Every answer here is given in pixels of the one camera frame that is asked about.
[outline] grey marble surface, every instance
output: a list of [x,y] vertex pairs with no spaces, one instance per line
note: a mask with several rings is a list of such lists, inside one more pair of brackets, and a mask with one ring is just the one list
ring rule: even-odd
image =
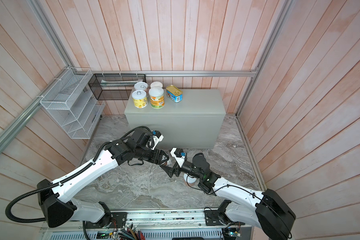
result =
[[[103,142],[118,139],[129,130],[125,116],[103,117],[86,161],[93,158]],[[202,152],[212,171],[236,184],[259,190],[235,116],[225,116],[213,149],[185,151],[189,161],[196,153]],[[87,202],[102,201],[110,209],[218,207],[223,201],[223,198],[191,189],[186,185],[183,175],[169,178],[159,166],[149,162],[142,166],[128,166],[126,163],[118,166],[91,182],[75,198]]]

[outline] can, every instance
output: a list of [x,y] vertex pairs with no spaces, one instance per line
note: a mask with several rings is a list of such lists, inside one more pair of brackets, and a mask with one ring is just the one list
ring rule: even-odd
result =
[[132,93],[133,103],[136,108],[145,108],[148,105],[147,93],[143,90],[136,90]]
[[151,106],[153,108],[162,108],[164,106],[164,90],[159,87],[149,89]]
[[163,84],[161,82],[156,81],[156,82],[151,83],[150,87],[151,88],[153,88],[153,87],[163,88]]
[[169,85],[165,89],[167,90],[167,97],[172,99],[175,103],[178,103],[183,99],[183,92],[175,86]]
[[138,82],[134,85],[135,90],[143,90],[148,93],[148,84],[144,82]]

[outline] cabinet top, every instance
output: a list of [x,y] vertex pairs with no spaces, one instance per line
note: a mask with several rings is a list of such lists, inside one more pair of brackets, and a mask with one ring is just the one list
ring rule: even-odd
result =
[[217,89],[181,89],[183,99],[175,103],[167,97],[164,89],[164,106],[153,108],[148,98],[148,106],[136,108],[132,97],[129,97],[125,115],[144,116],[225,116],[225,108],[220,91]]

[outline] wooden wall panel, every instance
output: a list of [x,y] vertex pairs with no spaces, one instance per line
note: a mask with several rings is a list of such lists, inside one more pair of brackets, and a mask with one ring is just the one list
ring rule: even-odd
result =
[[303,4],[239,119],[296,239],[360,239],[360,0]]
[[[91,10],[85,5],[81,7],[79,14]],[[86,21],[86,27],[96,29],[93,19]],[[89,37],[91,41],[98,38],[99,34]],[[110,61],[103,63],[108,68]],[[0,1],[0,134],[64,67],[63,59],[28,3]],[[42,109],[36,113],[0,155],[0,239],[8,235],[34,238],[41,223],[10,221],[4,214],[6,205],[34,190],[41,180],[52,180],[72,171],[85,144],[70,139]],[[16,216],[23,218],[43,216],[37,195],[21,200],[13,209]]]
[[[84,1],[41,0],[41,4],[75,67],[108,71],[254,69],[285,3]],[[311,8],[314,3],[312,0],[300,5]],[[161,81],[164,87],[175,84],[179,88],[219,89],[227,113],[236,113],[250,79],[164,77],[148,81]],[[105,114],[124,114],[122,101],[106,103]]]

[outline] black wire mesh basket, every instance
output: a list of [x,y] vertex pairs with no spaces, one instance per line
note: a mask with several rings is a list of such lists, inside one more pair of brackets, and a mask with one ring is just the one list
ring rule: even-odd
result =
[[138,82],[147,82],[145,74],[95,73],[88,85],[97,100],[128,100]]

